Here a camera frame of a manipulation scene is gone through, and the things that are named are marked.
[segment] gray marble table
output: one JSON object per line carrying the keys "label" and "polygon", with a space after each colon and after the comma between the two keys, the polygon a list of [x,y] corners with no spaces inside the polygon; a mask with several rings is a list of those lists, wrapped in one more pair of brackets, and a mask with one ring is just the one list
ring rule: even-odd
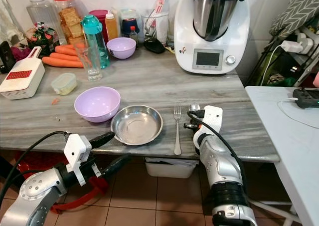
{"label": "gray marble table", "polygon": [[[144,104],[157,109],[163,117],[161,134],[143,146],[126,146],[116,139],[94,150],[100,154],[131,152],[140,156],[196,159],[192,143],[192,131],[183,129],[189,118],[186,114],[191,102],[202,107],[214,105],[223,108],[221,134],[245,161],[279,161],[279,156],[268,137],[244,87],[235,71],[226,75],[196,75],[182,70],[173,54],[154,54],[138,49],[127,60],[111,60],[111,66],[103,71],[98,82],[89,82],[83,69],[46,66],[45,75],[32,98],[7,100],[0,98],[0,147],[22,150],[47,133],[67,130],[86,135],[88,139],[110,130],[110,121],[90,123],[74,110],[76,97],[95,86],[113,87],[121,95],[120,109],[128,105]],[[69,95],[57,95],[50,83],[65,72],[74,73],[78,86]],[[58,98],[56,105],[51,102]],[[182,155],[174,155],[175,103],[182,105],[180,144]],[[39,151],[62,151],[62,136],[53,136],[38,145]]]}

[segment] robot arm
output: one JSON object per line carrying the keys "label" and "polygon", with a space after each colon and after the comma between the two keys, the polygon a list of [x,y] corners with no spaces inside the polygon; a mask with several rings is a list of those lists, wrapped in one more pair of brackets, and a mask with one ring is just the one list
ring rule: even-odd
{"label": "robot arm", "polygon": [[[109,132],[88,141],[85,136],[71,134],[65,148],[69,164],[61,164],[25,180],[16,201],[4,214],[0,226],[42,226],[50,208],[72,185],[85,184],[92,176],[106,179],[116,173],[130,160],[130,155],[118,158],[101,172],[94,158],[89,158],[92,148],[104,145],[113,137],[114,133]],[[75,160],[70,159],[68,152]]]}
{"label": "robot arm", "polygon": [[[219,131],[222,120],[222,109],[206,106],[198,111],[200,121]],[[194,144],[200,161],[206,168],[210,192],[203,205],[208,205],[213,215],[215,226],[256,226],[252,209],[249,207],[243,188],[243,179],[238,162],[227,146],[199,121],[192,120],[185,128],[195,131]]]}

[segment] jar of crackers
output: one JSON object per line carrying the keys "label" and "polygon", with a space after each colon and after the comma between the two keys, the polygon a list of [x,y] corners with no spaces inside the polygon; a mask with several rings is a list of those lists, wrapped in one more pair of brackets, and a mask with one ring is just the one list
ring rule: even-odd
{"label": "jar of crackers", "polygon": [[84,39],[81,20],[87,10],[79,0],[54,0],[62,31],[68,44]]}

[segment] teal water bottle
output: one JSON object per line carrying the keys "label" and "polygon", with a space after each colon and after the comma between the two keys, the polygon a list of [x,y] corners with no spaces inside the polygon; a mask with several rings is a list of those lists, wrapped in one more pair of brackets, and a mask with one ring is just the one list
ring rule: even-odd
{"label": "teal water bottle", "polygon": [[101,69],[106,68],[110,63],[105,42],[103,40],[102,24],[93,15],[84,16],[81,23],[83,26],[85,37],[88,40],[93,40],[97,44],[100,54]]}

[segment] white bin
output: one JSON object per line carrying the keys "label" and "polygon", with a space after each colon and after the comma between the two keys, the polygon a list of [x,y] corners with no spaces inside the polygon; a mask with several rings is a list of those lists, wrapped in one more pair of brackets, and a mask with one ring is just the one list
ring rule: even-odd
{"label": "white bin", "polygon": [[145,158],[145,165],[151,176],[187,179],[198,165],[198,160]]}

